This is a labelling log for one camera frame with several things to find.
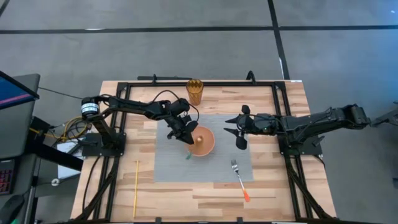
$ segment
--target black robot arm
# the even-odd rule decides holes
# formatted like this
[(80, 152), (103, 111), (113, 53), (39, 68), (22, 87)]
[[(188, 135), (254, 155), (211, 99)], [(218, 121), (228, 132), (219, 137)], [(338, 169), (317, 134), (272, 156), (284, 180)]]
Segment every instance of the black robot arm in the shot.
[(310, 114), (308, 116), (275, 116), (270, 114), (250, 114), (248, 106), (242, 106), (243, 114), (226, 121), (234, 123), (237, 129), (225, 128), (236, 136), (236, 146), (247, 148), (245, 134), (279, 135), (284, 137), (286, 145), (292, 148), (300, 147), (312, 136), (327, 133), (340, 128), (363, 129), (370, 124), (362, 107), (347, 105), (343, 108)]
[[(104, 102), (108, 108), (100, 112), (99, 103)], [(118, 140), (117, 133), (110, 128), (105, 118), (114, 112), (126, 112), (141, 114), (145, 117), (158, 121), (165, 120), (172, 129), (167, 135), (169, 139), (174, 136), (176, 139), (187, 144), (193, 144), (191, 132), (198, 125), (192, 121), (189, 115), (180, 116), (190, 109), (189, 102), (184, 98), (171, 103), (169, 100), (151, 101), (143, 103), (133, 100), (124, 100), (110, 95), (87, 97), (81, 101), (81, 115), (84, 120), (92, 123), (101, 135), (103, 146), (112, 147)]]

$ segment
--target wooden skewer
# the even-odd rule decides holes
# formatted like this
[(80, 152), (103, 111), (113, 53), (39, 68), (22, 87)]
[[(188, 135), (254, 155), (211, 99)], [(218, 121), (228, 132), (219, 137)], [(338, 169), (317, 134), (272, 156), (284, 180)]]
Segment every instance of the wooden skewer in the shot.
[(134, 211), (132, 213), (132, 217), (135, 218), (136, 217), (136, 205), (137, 205), (137, 184), (138, 184), (138, 163), (139, 161), (137, 161), (137, 169), (136, 169), (136, 189), (134, 191)]

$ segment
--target metal fork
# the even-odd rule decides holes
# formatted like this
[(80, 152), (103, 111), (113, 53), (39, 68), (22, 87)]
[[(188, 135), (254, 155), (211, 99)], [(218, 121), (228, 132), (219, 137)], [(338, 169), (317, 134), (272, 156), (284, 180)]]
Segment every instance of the metal fork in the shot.
[(231, 161), (231, 165), (232, 165), (232, 170), (235, 171), (235, 173), (236, 173), (236, 175), (238, 176), (239, 181), (240, 181), (240, 183), (241, 183), (245, 201), (250, 202), (250, 197), (249, 197), (248, 193), (246, 192), (246, 189), (245, 189), (244, 186), (243, 186), (241, 176), (239, 175), (238, 163), (236, 162), (235, 159), (233, 159), (233, 160)]

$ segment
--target wooden tabletop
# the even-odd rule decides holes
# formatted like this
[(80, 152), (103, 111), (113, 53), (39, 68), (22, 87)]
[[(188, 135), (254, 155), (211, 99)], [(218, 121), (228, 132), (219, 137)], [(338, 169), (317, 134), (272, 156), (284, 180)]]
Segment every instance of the wooden tabletop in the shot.
[[(101, 94), (115, 95), (117, 84), (118, 81), (103, 82)], [(286, 81), (286, 88), (292, 114), (309, 114), (303, 83)], [(148, 102), (166, 89), (188, 98), (185, 87), (133, 87), (130, 100)], [(283, 99), (279, 95), (284, 111)], [(174, 101), (175, 98), (164, 93), (157, 100)], [(208, 86), (203, 90), (203, 98), (197, 108), (201, 114), (238, 114), (243, 104), (248, 105), (254, 114), (275, 114), (271, 88), (267, 86)], [(112, 222), (154, 222), (155, 217), (162, 217), (165, 222), (236, 221), (236, 217), (243, 217), (245, 221), (294, 220), (285, 162), (279, 154), (275, 136), (249, 136), (254, 182), (244, 183), (251, 197), (250, 202), (245, 202), (239, 182), (154, 182), (156, 125), (156, 121), (143, 116), (127, 115), (127, 145), (119, 164)], [(71, 218), (81, 213), (83, 193), (94, 160), (95, 157), (91, 157), (84, 161)], [(133, 218), (136, 160), (140, 162), (137, 210)], [(101, 158), (94, 169), (86, 205), (97, 191), (102, 161)], [(323, 165), (313, 156), (302, 156), (302, 161), (308, 190), (327, 213), (335, 216)], [(297, 192), (300, 211), (305, 217), (302, 194), (299, 189)], [(105, 208), (106, 200), (103, 200), (99, 217), (104, 217)]]

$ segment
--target gray mat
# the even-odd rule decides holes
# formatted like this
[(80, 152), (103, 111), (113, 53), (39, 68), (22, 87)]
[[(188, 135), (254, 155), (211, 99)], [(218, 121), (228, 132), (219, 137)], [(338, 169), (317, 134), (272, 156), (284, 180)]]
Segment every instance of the gray mat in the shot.
[(157, 123), (155, 152), (155, 182), (237, 182), (231, 168), (231, 159), (236, 159), (243, 181), (254, 181), (250, 148), (240, 150), (235, 146), (235, 137), (223, 128), (236, 128), (227, 124), (231, 115), (200, 115), (199, 125), (209, 128), (216, 139), (214, 149), (203, 157), (192, 156), (186, 160), (188, 151), (183, 142), (168, 140), (170, 132), (165, 121)]

